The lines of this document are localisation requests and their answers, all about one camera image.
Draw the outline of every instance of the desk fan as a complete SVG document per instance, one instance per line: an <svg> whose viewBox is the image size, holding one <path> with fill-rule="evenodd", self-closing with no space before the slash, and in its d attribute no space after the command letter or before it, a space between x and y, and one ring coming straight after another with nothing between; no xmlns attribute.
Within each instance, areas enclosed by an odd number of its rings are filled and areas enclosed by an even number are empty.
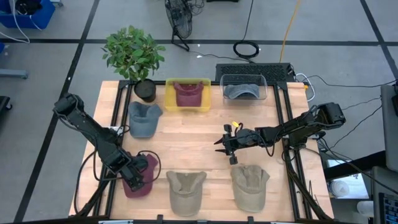
<svg viewBox="0 0 398 224"><path fill-rule="evenodd" d="M189 51L189 46L183 40L192 33L192 12L187 1L188 0L165 0L165 6L167 17L173 28L172 44ZM177 36L184 46L176 44L174 42L174 36Z"/></svg>

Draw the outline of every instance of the potted plant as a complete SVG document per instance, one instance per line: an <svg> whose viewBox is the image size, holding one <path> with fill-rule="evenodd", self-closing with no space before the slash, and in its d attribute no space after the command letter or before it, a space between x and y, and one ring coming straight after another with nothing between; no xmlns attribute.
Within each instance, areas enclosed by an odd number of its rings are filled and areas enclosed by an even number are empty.
<svg viewBox="0 0 398 224"><path fill-rule="evenodd" d="M103 59L106 66L112 66L115 73L137 82L134 85L135 94L145 102L152 102L156 98L156 85L148 79L149 70L159 69L159 62L164 62L163 56L158 50L165 47L158 46L154 39L148 34L144 35L142 29L133 26L122 28L115 34L106 38Z"/></svg>

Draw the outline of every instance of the transparent bin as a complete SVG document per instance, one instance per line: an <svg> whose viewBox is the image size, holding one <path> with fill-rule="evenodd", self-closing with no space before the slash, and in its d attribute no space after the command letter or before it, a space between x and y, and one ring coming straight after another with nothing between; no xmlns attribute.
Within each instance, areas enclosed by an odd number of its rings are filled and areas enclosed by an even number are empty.
<svg viewBox="0 0 398 224"><path fill-rule="evenodd" d="M223 75L220 90L227 100L265 100L267 80L262 75Z"/></svg>
<svg viewBox="0 0 398 224"><path fill-rule="evenodd" d="M211 106L211 80L208 78L168 78L165 108L168 111L206 112Z"/></svg>

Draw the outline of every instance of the wooden tabletop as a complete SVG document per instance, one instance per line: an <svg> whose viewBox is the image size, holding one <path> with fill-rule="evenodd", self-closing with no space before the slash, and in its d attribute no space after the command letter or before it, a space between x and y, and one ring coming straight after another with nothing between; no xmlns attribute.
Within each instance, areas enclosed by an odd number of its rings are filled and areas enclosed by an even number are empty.
<svg viewBox="0 0 398 224"><path fill-rule="evenodd" d="M109 126L116 99L118 82L103 82L99 93L94 119L102 126ZM288 83L289 97L293 116L297 117L308 110L305 90L302 83ZM155 220L162 214L165 220L235 220L246 221L248 216L253 216L255 221L294 221L292 202L290 199L289 185L285 164L281 159L282 144L275 145L275 154L269 157L264 148L252 147L236 151L239 165L259 165L269 175L266 187L266 206L259 213L248 213L237 208L234 203L231 185L231 166L229 157L223 153L215 152L222 145L213 145L224 133L223 125L232 121L244 124L245 128L254 129L261 126L277 126L279 124L275 107L275 96L270 87L266 100L259 100L246 105L230 104L223 99L219 86L211 87L211 109L206 113L199 112L168 112L164 108L164 86L157 86L157 103L164 111L159 119L155 136L152 139L134 139L129 133L125 134L123 148L135 155L140 150L151 150L161 158L162 171L155 181L152 192L142 198L127 198L124 194L120 180L116 182L111 218L115 219L145 219ZM121 105L125 99L123 93ZM284 120L287 121L283 93L280 91L280 100L284 111ZM131 101L142 100L134 95ZM121 120L123 107L118 115ZM307 147L318 151L316 141L308 140ZM88 143L85 157L93 152L93 146ZM300 151L305 180L312 181L314 197L325 211L333 217L329 194L321 160L318 154L308 150ZM96 158L96 170L101 172L101 161ZM98 182L93 177L93 161L90 159L83 168L78 193L78 208L81 209L96 190ZM205 171L207 178L203 184L203 198L201 210L192 217L180 217L170 208L169 184L165 177L168 170L175 172ZM101 213L108 190L103 194ZM305 217L302 198L297 194L300 216Z"/></svg>

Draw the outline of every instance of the black plant pot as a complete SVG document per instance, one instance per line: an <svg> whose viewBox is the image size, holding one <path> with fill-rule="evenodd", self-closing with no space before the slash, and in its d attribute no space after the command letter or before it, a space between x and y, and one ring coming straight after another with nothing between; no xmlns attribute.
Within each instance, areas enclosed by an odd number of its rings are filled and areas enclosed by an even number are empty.
<svg viewBox="0 0 398 224"><path fill-rule="evenodd" d="M139 98L150 103L156 99L156 84L148 78L140 80L134 85L134 92Z"/></svg>

